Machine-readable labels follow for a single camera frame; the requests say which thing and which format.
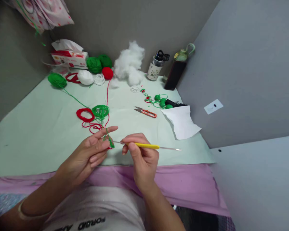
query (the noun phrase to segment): yellow crochet hook handle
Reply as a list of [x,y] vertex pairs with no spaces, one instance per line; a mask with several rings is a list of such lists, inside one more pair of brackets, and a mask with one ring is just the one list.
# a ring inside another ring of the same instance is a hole
[[154,145],[154,144],[140,144],[140,143],[135,143],[135,144],[141,148],[151,148],[151,149],[159,149],[160,148],[158,145]]

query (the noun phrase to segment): gray wall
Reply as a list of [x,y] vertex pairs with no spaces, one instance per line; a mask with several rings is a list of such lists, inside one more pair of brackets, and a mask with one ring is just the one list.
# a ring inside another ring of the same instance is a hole
[[289,136],[212,149],[237,231],[289,231]]
[[47,73],[39,59],[50,49],[49,39],[34,33],[20,13],[0,1],[0,121]]
[[159,49],[173,56],[193,42],[218,0],[65,0],[65,3],[75,25],[56,28],[59,38],[78,43],[90,56],[107,54],[112,61],[128,48],[129,41],[136,40],[145,48],[141,70],[146,72]]
[[221,0],[195,45],[178,91],[209,147],[289,135],[289,0]]

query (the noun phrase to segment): tangled green yarn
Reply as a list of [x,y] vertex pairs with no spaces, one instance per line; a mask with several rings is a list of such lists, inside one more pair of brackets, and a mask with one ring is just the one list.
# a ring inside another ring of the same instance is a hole
[[96,119],[102,121],[109,114],[109,107],[106,105],[97,105],[92,108],[92,112]]
[[107,55],[100,55],[98,59],[100,60],[102,64],[102,68],[104,67],[112,68],[112,61]]
[[94,74],[98,74],[102,71],[102,64],[100,60],[96,57],[90,57],[87,59],[87,67],[89,71]]
[[66,79],[63,78],[60,74],[57,74],[57,73],[51,73],[48,76],[48,81],[55,88],[65,88],[65,86],[67,85]]
[[[101,125],[103,126],[103,119],[105,119],[105,117],[109,114],[109,107],[106,105],[97,105],[94,108],[92,108],[92,112],[93,112],[93,115],[95,116],[95,120],[98,119],[101,122]],[[106,128],[106,132],[108,136],[108,141],[110,143],[110,147],[114,148],[115,145],[113,144],[108,134],[107,128]]]
[[147,93],[144,92],[145,89],[141,89],[140,92],[142,92],[146,97],[149,97],[148,99],[145,99],[146,102],[150,102],[154,107],[156,103],[160,103],[160,107],[157,108],[161,108],[164,109],[165,108],[165,102],[166,99],[168,98],[168,95],[166,94],[161,94],[161,95],[166,95],[166,98],[161,98],[161,95],[155,95],[154,99],[151,99],[151,96],[149,96]]

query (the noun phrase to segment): tissue box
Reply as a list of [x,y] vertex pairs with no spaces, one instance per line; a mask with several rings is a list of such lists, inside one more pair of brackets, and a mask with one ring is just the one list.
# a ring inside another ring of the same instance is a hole
[[70,67],[79,69],[87,68],[87,59],[89,57],[87,52],[76,53],[73,51],[59,50],[51,53],[52,58],[56,64],[66,62]]

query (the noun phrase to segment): light green tablecloth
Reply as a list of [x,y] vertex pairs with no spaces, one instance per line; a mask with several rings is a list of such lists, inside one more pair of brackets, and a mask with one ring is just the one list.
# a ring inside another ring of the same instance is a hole
[[[102,86],[94,84],[89,88],[68,82],[66,90],[93,108],[106,104],[107,84],[108,81]],[[144,78],[142,84],[152,97],[168,94],[170,100],[181,102],[177,90],[163,89],[161,77],[156,82]],[[109,89],[110,121],[107,126],[119,126],[111,133],[115,141],[142,132],[152,144],[182,149],[160,149],[160,166],[214,162],[200,133],[186,140],[176,140],[169,120],[160,109],[145,103],[144,99],[142,93],[132,93],[126,82],[121,82],[118,89]],[[156,113],[157,118],[133,110],[134,106]],[[83,108],[81,104],[44,79],[0,122],[0,176],[57,170],[80,142],[91,135],[89,128],[83,128],[82,121],[76,116],[80,108]],[[115,144],[103,165],[132,165],[130,155],[122,156],[121,150],[122,145]]]

